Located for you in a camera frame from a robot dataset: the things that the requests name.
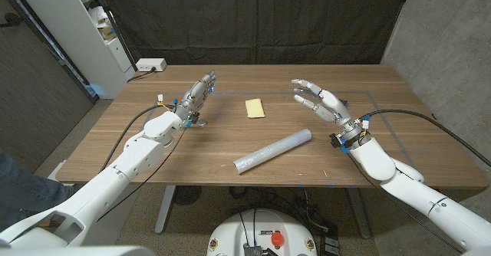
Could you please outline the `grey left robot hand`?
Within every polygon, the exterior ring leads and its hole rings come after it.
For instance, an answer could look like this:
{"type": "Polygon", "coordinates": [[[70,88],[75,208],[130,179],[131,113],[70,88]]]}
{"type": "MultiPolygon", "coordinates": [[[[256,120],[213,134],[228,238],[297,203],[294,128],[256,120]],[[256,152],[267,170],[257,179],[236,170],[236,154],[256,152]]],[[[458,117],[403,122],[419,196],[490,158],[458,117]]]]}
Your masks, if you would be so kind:
{"type": "Polygon", "coordinates": [[[175,106],[174,113],[183,121],[184,127],[188,128],[197,123],[199,111],[203,107],[206,98],[215,90],[215,82],[216,72],[211,70],[202,80],[195,82],[175,106]]]}

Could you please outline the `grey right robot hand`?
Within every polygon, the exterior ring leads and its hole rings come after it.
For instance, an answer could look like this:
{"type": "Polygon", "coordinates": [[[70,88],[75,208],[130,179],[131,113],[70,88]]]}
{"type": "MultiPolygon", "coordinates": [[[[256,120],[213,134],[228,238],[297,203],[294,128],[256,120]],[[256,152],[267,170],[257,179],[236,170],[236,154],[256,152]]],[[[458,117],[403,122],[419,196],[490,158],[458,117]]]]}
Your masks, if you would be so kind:
{"type": "Polygon", "coordinates": [[[343,101],[333,93],[303,79],[292,79],[292,83],[298,85],[294,89],[295,101],[312,110],[325,122],[335,123],[340,128],[339,134],[330,135],[334,148],[341,148],[347,153],[371,140],[371,134],[363,128],[361,120],[354,119],[343,101]]]}

